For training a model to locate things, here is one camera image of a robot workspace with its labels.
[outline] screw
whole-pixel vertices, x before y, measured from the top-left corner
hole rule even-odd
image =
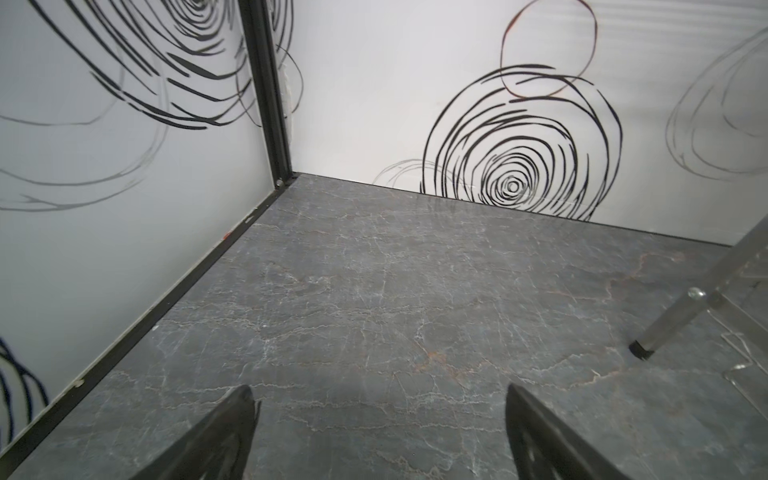
[[[692,286],[688,289],[688,296],[694,300],[701,300],[707,296],[707,294],[698,286]]]

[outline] white wall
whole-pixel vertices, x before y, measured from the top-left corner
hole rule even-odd
[[[415,160],[386,171],[376,183],[418,191],[422,161],[427,162],[427,174],[434,174],[430,162],[435,161],[435,148],[425,158],[425,144],[435,120],[475,79],[500,65],[527,62],[556,64],[561,74],[581,73],[590,53],[592,25],[585,3],[577,0],[536,2],[515,25],[504,63],[500,62],[505,29],[527,4],[528,0],[296,0],[292,53],[301,66],[305,91],[293,119],[294,168],[373,183],[388,167]],[[586,196],[602,197],[591,221],[736,242],[768,213],[764,173],[768,161],[763,155],[768,146],[768,48],[763,43],[768,33],[762,31],[768,26],[768,4],[595,0],[589,5],[599,25],[598,39],[593,61],[581,77],[594,84],[621,121],[618,168],[612,157],[617,153],[616,140],[609,142],[613,153],[607,154],[594,126],[580,113],[545,112],[576,132],[582,167],[586,155],[591,155],[594,169]],[[757,37],[751,43],[697,82],[718,57],[752,35]],[[728,83],[729,72],[738,65],[743,67]],[[692,86],[668,130],[676,104]],[[711,86],[713,94],[698,111]],[[726,87],[723,109],[720,99]],[[572,98],[573,92],[566,89],[552,97],[569,95]],[[467,103],[471,98],[462,100]],[[739,130],[726,124],[723,113]],[[601,119],[615,131],[606,114]],[[447,135],[445,128],[441,135]],[[677,157],[667,147],[667,136],[677,145],[673,148]],[[744,173],[708,167],[694,157],[694,150],[716,166]],[[606,168],[607,161],[612,165]],[[614,182],[603,196],[594,190],[600,180],[600,176],[595,180],[594,172],[613,175],[613,168]],[[578,175],[584,174],[582,168]],[[463,181],[462,190],[466,185],[468,193],[430,191],[429,185],[425,191],[483,201],[482,185],[476,179]],[[533,193],[543,194],[541,188]],[[526,202],[512,207],[558,214],[557,208]]]
[[[83,2],[74,4],[84,8]],[[216,81],[179,75],[116,22],[158,72],[141,70],[109,41],[125,63],[121,73],[114,57],[63,2],[39,5],[72,45],[44,22],[32,2],[5,6],[0,17],[0,337],[53,399],[264,200],[273,185],[261,129],[245,115],[247,107],[259,120],[251,104],[253,87],[243,87],[250,67],[244,53],[236,54],[242,35],[237,2],[211,4],[229,7],[234,15],[232,28],[225,24],[214,39],[222,41],[216,55],[185,56],[151,36],[162,51],[199,61],[213,73],[233,71],[245,62],[237,75]],[[95,68],[121,79],[122,98],[97,83],[91,74]],[[209,97],[226,98],[239,88],[243,103],[235,97],[227,110],[232,102],[206,101],[175,87],[169,78]],[[156,105],[164,112],[157,116],[176,125],[134,109],[135,99]],[[232,122],[216,126],[196,121],[174,104],[219,123]],[[14,369],[1,359],[0,372],[11,388],[18,434],[27,424],[23,388]],[[27,380],[37,415],[41,396]],[[3,409],[0,433],[0,446],[5,447],[8,419]]]

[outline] gray metal leg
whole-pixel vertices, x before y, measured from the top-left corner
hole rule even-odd
[[[710,308],[711,300],[718,300],[720,292],[768,245],[768,215],[766,215],[739,243],[728,250],[723,258],[698,282],[678,298],[630,345],[630,351],[640,359],[647,359],[669,338]]]

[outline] wall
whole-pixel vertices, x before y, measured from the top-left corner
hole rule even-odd
[[[2,447],[273,191],[237,2],[88,3],[0,17]]]
[[[296,0],[293,165],[734,243],[768,210],[766,27],[760,0]]]

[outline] gray marble floor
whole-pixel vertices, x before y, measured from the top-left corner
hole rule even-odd
[[[303,175],[14,478],[127,478],[249,384],[249,478],[516,478],[521,382],[635,479],[768,478],[698,319],[626,345],[723,247]]]

